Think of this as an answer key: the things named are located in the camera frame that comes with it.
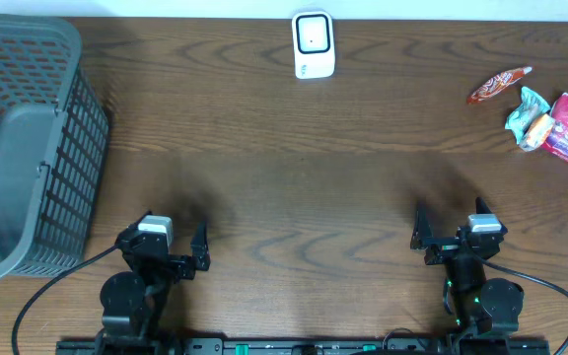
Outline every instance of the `orange snack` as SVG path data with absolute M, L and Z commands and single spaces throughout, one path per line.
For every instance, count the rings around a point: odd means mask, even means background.
M 505 88 L 519 81 L 532 71 L 531 67 L 523 67 L 504 71 L 490 78 L 468 97 L 468 104 L 477 104 L 501 93 Z

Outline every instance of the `laundry basket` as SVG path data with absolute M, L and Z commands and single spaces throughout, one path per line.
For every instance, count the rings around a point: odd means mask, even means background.
M 109 126 L 80 54 L 65 21 L 0 15 L 0 277 L 82 257 Z

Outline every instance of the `basket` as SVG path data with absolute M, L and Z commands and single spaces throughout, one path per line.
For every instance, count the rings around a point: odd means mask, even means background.
M 59 19 L 0 15 L 0 278 L 80 262 L 108 120 Z

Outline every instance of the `perforated basket side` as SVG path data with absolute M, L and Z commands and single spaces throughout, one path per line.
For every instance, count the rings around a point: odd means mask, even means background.
M 72 83 L 35 240 L 13 273 L 53 276 L 78 261 L 89 234 L 108 144 L 108 120 L 82 69 Z

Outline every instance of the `dark wood grain pattern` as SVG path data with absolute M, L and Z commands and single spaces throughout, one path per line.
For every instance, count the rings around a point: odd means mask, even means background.
M 174 289 L 165 326 L 242 337 L 451 328 L 443 267 L 408 249 L 418 198 L 451 234 L 484 196 L 511 231 L 494 260 L 568 289 L 568 165 L 522 153 L 503 129 L 519 87 L 465 104 L 524 64 L 524 85 L 550 101 L 568 92 L 568 24 L 338 21 L 334 76 L 306 82 L 287 21 L 71 21 L 115 112 L 87 256 L 147 208 L 174 218 L 175 252 L 212 221 L 212 267 Z M 23 352 L 94 336 L 100 288 L 125 268 L 114 253 L 47 292 L 24 320 Z M 515 281 L 520 334 L 557 348 L 568 302 Z M 44 282 L 0 281 L 1 354 Z

